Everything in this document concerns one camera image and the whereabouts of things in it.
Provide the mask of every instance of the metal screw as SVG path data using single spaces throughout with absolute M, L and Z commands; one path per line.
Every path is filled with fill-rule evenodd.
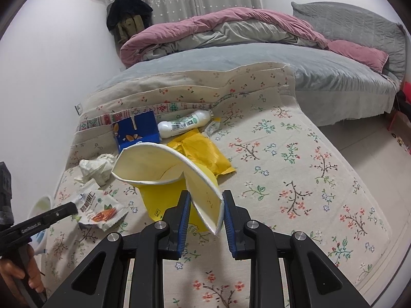
M 115 241 L 117 241 L 119 238 L 120 238 L 120 235 L 119 235 L 118 233 L 111 233 L 111 234 L 108 234 L 108 236 L 107 236 L 107 239 L 108 239 L 110 242 L 115 242 Z
M 303 233 L 303 232 L 295 232 L 295 233 L 294 233 L 294 237 L 295 237 L 297 240 L 305 240 L 305 239 L 307 238 L 307 235 L 306 235 L 305 233 Z
M 256 228 L 258 228 L 259 225 L 260 224 L 255 220 L 250 220 L 250 221 L 247 222 L 247 227 L 251 228 L 251 229 L 256 229 Z
M 154 227 L 156 227 L 157 229 L 163 229 L 163 228 L 165 228 L 167 226 L 167 222 L 165 222 L 165 221 L 157 221 L 155 224 L 154 224 Z

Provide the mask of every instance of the pink blanket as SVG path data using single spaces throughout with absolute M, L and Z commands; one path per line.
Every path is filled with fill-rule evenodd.
M 236 7 L 195 16 L 181 22 L 150 26 L 131 37 L 123 45 L 120 50 L 120 58 L 124 65 L 130 67 L 141 61 L 143 55 L 152 49 L 153 45 L 170 43 L 188 35 L 206 32 L 224 22 L 244 21 L 250 18 L 278 25 L 295 36 L 316 42 L 321 48 L 327 47 L 327 40 L 324 36 L 315 32 L 311 24 L 306 21 L 272 10 Z

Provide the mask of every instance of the white plastic bottle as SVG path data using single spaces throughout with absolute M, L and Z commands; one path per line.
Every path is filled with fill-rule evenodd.
M 162 139 L 170 138 L 193 128 L 204 126 L 211 120 L 212 116 L 211 111 L 197 110 L 178 120 L 159 122 L 158 130 Z

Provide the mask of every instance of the tile floor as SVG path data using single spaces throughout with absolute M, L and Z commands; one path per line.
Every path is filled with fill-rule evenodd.
M 380 270 L 380 276 L 376 276 L 377 280 L 374 279 L 363 289 L 367 291 L 373 288 L 368 293 L 369 302 L 377 298 L 393 277 L 411 240 L 408 226 L 411 223 L 411 155 L 387 131 L 388 124 L 387 118 L 377 116 L 320 127 L 357 171 L 392 229 L 387 249 L 389 255 Z M 411 131 L 404 123 L 396 122 L 392 132 L 410 144 Z

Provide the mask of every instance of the gray quilted headboard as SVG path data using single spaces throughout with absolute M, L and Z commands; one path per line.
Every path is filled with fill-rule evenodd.
M 400 26 L 351 4 L 291 2 L 293 15 L 309 22 L 327 39 L 344 39 L 388 53 L 385 69 L 402 80 L 406 67 L 406 37 Z

